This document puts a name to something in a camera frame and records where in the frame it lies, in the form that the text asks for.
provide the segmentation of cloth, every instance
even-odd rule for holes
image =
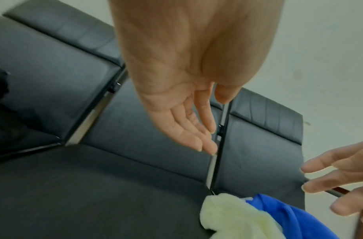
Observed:
[[[258,194],[244,200],[269,213],[283,228],[286,239],[339,239],[330,229],[304,210],[289,206],[270,196]]]
[[[285,239],[281,226],[268,213],[226,193],[205,198],[200,222],[216,231],[210,239]]]

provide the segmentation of pale yellow fabric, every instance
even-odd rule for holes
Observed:
[[[210,239],[285,239],[281,226],[268,213],[226,193],[205,198],[200,222],[216,231]]]

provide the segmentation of human hand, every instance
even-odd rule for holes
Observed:
[[[184,146],[216,153],[213,84],[217,101],[225,104],[255,75],[282,5],[283,0],[110,0],[128,72],[155,125]]]
[[[304,173],[312,173],[330,166],[337,170],[310,180],[303,185],[303,190],[307,193],[318,193],[350,183],[363,182],[363,142],[327,151],[304,163],[301,170]],[[331,205],[331,210],[341,216],[362,211],[363,187],[338,198]]]

